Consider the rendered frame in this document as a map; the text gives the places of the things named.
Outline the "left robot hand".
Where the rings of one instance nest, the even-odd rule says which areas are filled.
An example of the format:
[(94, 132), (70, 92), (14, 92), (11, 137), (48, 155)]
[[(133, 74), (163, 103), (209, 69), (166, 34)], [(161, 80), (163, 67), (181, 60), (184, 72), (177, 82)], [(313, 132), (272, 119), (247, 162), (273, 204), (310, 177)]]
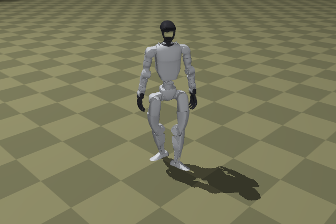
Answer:
[(197, 99), (196, 99), (196, 89), (193, 89), (193, 93), (191, 93), (190, 92), (190, 94), (191, 94), (191, 96), (190, 96), (190, 102), (189, 102), (189, 108), (190, 109), (194, 109), (195, 107), (196, 107), (196, 105), (197, 105)]

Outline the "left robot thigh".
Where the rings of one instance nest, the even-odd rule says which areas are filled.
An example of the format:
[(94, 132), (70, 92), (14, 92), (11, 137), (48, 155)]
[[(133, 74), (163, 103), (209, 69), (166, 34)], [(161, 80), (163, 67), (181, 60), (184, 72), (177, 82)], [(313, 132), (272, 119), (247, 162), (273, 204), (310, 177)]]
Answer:
[(178, 124), (174, 125), (171, 128), (171, 132), (175, 136), (182, 134), (182, 131), (185, 130), (188, 118), (189, 118), (189, 104), (188, 96), (186, 92), (182, 90), (176, 90), (176, 101), (177, 101), (177, 122)]

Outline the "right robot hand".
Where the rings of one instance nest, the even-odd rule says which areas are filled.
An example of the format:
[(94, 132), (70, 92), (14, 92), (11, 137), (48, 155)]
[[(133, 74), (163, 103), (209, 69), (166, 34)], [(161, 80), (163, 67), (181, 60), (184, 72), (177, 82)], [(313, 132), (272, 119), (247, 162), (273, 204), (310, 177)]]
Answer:
[(144, 98), (144, 93), (141, 93), (140, 97), (137, 95), (137, 98), (138, 98), (137, 99), (137, 105), (138, 105), (139, 109), (144, 112), (145, 108), (142, 105), (142, 99)]

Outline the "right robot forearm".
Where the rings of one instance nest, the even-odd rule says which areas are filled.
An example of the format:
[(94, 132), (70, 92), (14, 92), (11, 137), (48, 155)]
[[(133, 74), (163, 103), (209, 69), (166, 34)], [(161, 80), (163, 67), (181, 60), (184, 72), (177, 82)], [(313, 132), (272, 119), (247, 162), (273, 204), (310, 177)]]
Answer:
[(143, 78), (144, 71), (142, 70), (141, 76), (140, 76), (140, 83), (139, 83), (139, 88), (137, 91), (137, 95), (140, 97), (141, 93), (144, 93), (145, 95), (145, 90), (146, 90), (146, 84), (148, 82), (147, 78)]

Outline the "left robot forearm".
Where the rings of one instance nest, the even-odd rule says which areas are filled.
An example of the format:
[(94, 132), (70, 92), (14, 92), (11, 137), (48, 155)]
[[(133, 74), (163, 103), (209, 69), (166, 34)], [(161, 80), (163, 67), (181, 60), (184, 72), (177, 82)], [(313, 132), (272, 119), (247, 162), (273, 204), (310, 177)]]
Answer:
[(189, 92), (193, 93), (193, 89), (196, 89), (195, 73), (187, 75), (187, 79), (188, 79)]

